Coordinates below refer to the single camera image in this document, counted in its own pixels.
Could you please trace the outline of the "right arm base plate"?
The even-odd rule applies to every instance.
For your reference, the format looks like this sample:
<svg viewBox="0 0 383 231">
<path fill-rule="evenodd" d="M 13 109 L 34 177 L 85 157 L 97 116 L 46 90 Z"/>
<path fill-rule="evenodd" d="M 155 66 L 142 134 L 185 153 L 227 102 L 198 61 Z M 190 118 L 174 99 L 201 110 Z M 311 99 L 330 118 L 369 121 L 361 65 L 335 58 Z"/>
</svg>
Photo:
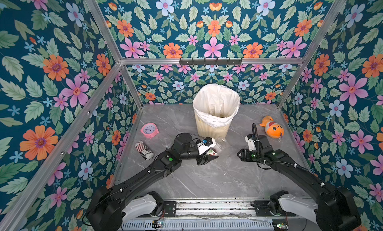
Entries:
<svg viewBox="0 0 383 231">
<path fill-rule="evenodd" d="M 288 216 L 288 217 L 296 217 L 297 215 L 282 211 L 279 205 L 274 204 L 269 200 L 255 200 L 250 204 L 253 208 L 255 208 L 255 212 L 258 216 Z"/>
</svg>

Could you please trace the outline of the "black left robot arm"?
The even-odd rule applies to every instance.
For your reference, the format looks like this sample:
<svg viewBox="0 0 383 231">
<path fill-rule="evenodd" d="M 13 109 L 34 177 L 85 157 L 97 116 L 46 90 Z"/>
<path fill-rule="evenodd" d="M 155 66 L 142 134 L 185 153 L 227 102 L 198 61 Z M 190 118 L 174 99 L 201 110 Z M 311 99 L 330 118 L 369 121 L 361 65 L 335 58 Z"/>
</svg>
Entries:
<svg viewBox="0 0 383 231">
<path fill-rule="evenodd" d="M 157 155 L 147 168 L 118 185 L 104 186 L 94 192 L 85 213 L 89 225 L 96 231 L 118 230 L 123 223 L 123 209 L 140 192 L 176 171 L 184 160 L 194 159 L 201 166 L 217 159 L 218 156 L 208 153 L 215 146 L 214 138 L 198 139 L 180 133 L 173 145 Z"/>
</svg>

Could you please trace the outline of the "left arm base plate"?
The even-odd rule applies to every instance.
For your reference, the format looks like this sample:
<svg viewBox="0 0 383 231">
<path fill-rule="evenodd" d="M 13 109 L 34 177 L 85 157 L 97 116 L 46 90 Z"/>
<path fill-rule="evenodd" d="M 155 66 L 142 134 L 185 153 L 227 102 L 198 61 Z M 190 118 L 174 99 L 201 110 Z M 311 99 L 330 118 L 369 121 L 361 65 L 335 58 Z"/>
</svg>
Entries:
<svg viewBox="0 0 383 231">
<path fill-rule="evenodd" d="M 163 203 L 156 206 L 156 208 L 147 215 L 142 215 L 141 217 L 151 217 L 151 218 L 161 218 L 161 217 L 175 217 L 177 210 L 176 201 L 164 201 Z"/>
</svg>

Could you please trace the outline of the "clear jar with white lid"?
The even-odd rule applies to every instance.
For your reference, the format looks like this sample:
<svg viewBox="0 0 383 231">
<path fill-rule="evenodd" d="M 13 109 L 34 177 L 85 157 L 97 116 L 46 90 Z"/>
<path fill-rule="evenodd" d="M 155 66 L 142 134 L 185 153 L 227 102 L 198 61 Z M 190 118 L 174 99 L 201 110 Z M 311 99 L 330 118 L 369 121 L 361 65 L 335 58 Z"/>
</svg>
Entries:
<svg viewBox="0 0 383 231">
<path fill-rule="evenodd" d="M 215 145 L 208 150 L 208 155 L 218 156 L 222 152 L 226 151 L 228 149 L 228 143 L 227 140 L 223 137 L 218 137 L 214 140 Z"/>
</svg>

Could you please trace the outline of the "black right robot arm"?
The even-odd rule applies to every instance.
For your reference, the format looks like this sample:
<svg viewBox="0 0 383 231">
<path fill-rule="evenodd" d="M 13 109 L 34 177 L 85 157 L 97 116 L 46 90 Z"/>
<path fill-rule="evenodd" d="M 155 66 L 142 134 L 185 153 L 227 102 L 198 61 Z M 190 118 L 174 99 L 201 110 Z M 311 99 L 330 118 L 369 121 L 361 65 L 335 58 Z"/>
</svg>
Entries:
<svg viewBox="0 0 383 231">
<path fill-rule="evenodd" d="M 245 141 L 248 148 L 237 153 L 241 161 L 263 164 L 264 169 L 281 173 L 309 195 L 303 199 L 284 190 L 271 195 L 267 208 L 272 214 L 293 213 L 317 224 L 322 231 L 352 231 L 362 224 L 349 189 L 316 177 L 286 152 L 273 149 L 265 135 L 249 134 Z"/>
</svg>

